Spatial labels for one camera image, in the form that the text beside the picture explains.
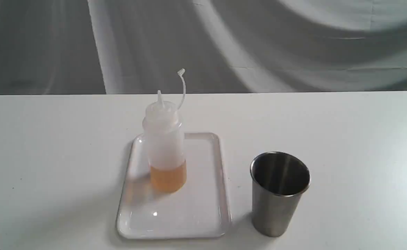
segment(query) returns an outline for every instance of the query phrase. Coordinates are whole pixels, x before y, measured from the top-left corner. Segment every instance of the tray rim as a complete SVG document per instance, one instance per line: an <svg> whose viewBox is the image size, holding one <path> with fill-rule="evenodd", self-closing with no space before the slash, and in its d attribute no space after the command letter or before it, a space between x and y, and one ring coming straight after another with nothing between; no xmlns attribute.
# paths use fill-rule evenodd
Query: tray rim
<svg viewBox="0 0 407 250"><path fill-rule="evenodd" d="M117 209L117 215L116 215L116 226L115 229L118 232L119 236L125 238L125 239L129 239L129 240L168 240L168 239L214 239L214 238L220 238L222 236L224 236L232 227L232 214L231 214L231 209L230 209L230 202L229 202L229 198L228 198L228 193L227 193L227 181L226 181L226 175L225 175L225 171L224 171L224 160L223 160L223 146L222 146L222 141L219 137L219 135L217 135L216 133L212 133L212 132L208 132L208 131L192 131L192 132L185 132L185 138L187 134L208 134L210 136L212 136L213 138L216 139L217 143L219 144L219 153L220 153L220 162L221 162L221 179L223 180L221 182L221 188L223 189L224 195L225 195L225 200L227 203L227 216L228 216L228 221L227 221L227 226L222 229L222 232L220 234L214 234L212 236L196 236L196 237L168 237L168 236L160 236L160 237L132 237L131 235L128 234L124 234L123 231L121 230L121 228L119 227L119 218L120 218L120 211L121 211L121 200L123 198L123 194L124 194L124 188L126 186L126 181L127 181L127 174L129 171L129 166L130 166L130 162L131 162L131 155L134 153L134 145L136 143L138 143L139 140L141 140L141 138L143 138L143 134L139 134L137 135L131 143L131 150L129 153L129 157L128 157L128 163L127 163L127 167L126 167L126 171L124 174L124 182L123 182L123 186L121 187L121 194L120 194L120 199L119 199L119 207Z"/></svg>

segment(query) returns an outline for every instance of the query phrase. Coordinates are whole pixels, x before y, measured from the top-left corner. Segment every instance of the white tray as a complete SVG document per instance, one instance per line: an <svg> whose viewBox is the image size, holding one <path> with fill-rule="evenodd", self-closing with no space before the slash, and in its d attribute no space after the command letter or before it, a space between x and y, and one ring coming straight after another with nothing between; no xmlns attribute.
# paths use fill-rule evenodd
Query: white tray
<svg viewBox="0 0 407 250"><path fill-rule="evenodd" d="M187 180L171 194L151 188L143 137L134 139L116 227L128 239L214 238L231 226L219 137L186 133Z"/></svg>

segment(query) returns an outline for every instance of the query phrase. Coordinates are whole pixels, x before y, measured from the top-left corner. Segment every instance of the table surface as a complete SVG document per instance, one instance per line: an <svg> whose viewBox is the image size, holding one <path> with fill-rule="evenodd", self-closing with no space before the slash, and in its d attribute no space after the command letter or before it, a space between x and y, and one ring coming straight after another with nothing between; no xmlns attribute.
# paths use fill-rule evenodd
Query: table surface
<svg viewBox="0 0 407 250"><path fill-rule="evenodd" d="M221 138L232 229L209 240L120 238L130 144L155 100L0 96L0 250L407 249L407 92L187 95L185 130ZM295 155L312 174L278 239L249 221L249 164L265 151Z"/></svg>

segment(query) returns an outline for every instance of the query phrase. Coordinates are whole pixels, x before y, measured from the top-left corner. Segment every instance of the squeeze bottle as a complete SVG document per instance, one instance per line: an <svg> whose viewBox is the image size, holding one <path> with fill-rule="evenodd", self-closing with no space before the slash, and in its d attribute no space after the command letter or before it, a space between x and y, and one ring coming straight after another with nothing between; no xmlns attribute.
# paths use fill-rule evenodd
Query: squeeze bottle
<svg viewBox="0 0 407 250"><path fill-rule="evenodd" d="M186 95L184 69L177 72L183 83L183 96L178 107L164 101L160 90L157 101L147 106L143 119L145 149L151 168L151 184L165 193L179 190L186 182L186 158L183 141L185 134L178 112Z"/></svg>

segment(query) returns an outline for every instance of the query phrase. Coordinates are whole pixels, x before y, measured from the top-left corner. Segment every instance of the orange liquid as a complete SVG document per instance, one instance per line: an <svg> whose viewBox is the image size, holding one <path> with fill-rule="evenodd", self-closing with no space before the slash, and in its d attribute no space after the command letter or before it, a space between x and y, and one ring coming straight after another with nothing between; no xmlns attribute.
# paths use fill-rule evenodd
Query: orange liquid
<svg viewBox="0 0 407 250"><path fill-rule="evenodd" d="M186 161L175 169L158 170L151 166L151 184L160 192L174 193L186 182Z"/></svg>

